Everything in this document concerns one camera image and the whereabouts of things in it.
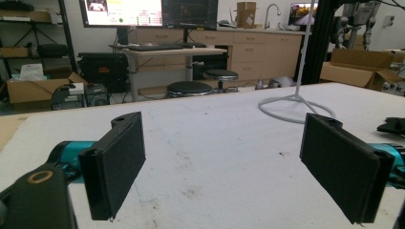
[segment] black stool seat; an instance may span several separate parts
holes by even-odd
[[[216,80],[236,80],[239,75],[229,70],[207,70],[203,73],[203,77]]]
[[[171,97],[188,97],[210,94],[212,87],[195,81],[181,81],[167,86],[167,92]]]
[[[223,81],[237,80],[239,75],[229,70],[207,70],[203,73],[203,77],[207,79],[218,80],[218,89],[214,90],[215,93],[228,93],[229,89],[224,89]]]

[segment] brown box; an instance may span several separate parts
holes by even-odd
[[[10,103],[27,103],[50,101],[53,92],[60,86],[70,83],[83,83],[87,85],[86,80],[71,73],[69,77],[60,79],[40,80],[40,81],[7,81]]]
[[[27,57],[30,56],[30,49],[20,47],[0,48],[2,57]]]
[[[236,27],[254,29],[254,19],[256,16],[255,2],[238,2],[236,9]]]
[[[403,60],[404,55],[389,52],[335,49],[330,62],[323,64],[320,78],[380,92],[385,82],[403,81],[389,69],[391,63]]]
[[[46,11],[0,10],[0,16],[30,17],[34,22],[52,22],[51,15]]]

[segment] desk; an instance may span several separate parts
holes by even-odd
[[[151,52],[135,52],[124,50],[129,63],[129,80],[131,83],[132,100],[138,101],[138,89],[139,85],[143,87],[156,87],[167,85],[170,80],[168,77],[176,77],[178,80],[191,81],[193,79],[193,55],[210,55],[221,54],[227,52],[227,50],[215,49],[215,48],[194,48],[194,49],[182,49],[182,50],[169,50],[169,51],[151,51]],[[185,73],[181,71],[156,71],[149,73],[137,73],[137,58],[141,57],[165,57],[165,56],[186,56],[187,63],[185,66]]]
[[[299,158],[304,125],[265,115],[258,103],[295,88],[128,103],[33,114],[0,153],[0,190],[44,163],[63,140],[98,140],[110,120],[141,111],[146,161],[114,222],[92,221],[83,184],[69,186],[80,228],[363,228],[351,225]],[[405,98],[336,83],[300,89],[369,143],[405,145],[376,131],[405,115]],[[282,101],[272,109],[304,111]],[[12,116],[0,117],[0,123]],[[373,224],[393,228],[404,190],[386,188]]]

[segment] monitor screen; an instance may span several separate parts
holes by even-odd
[[[316,11],[318,9],[318,4],[315,3],[313,6],[313,15],[311,18],[311,24],[313,25],[315,21]],[[288,24],[290,26],[306,26],[309,21],[310,3],[292,3],[289,9],[289,20]]]
[[[79,0],[84,27],[161,27],[160,0]]]
[[[190,30],[216,30],[218,0],[162,0],[163,26]]]

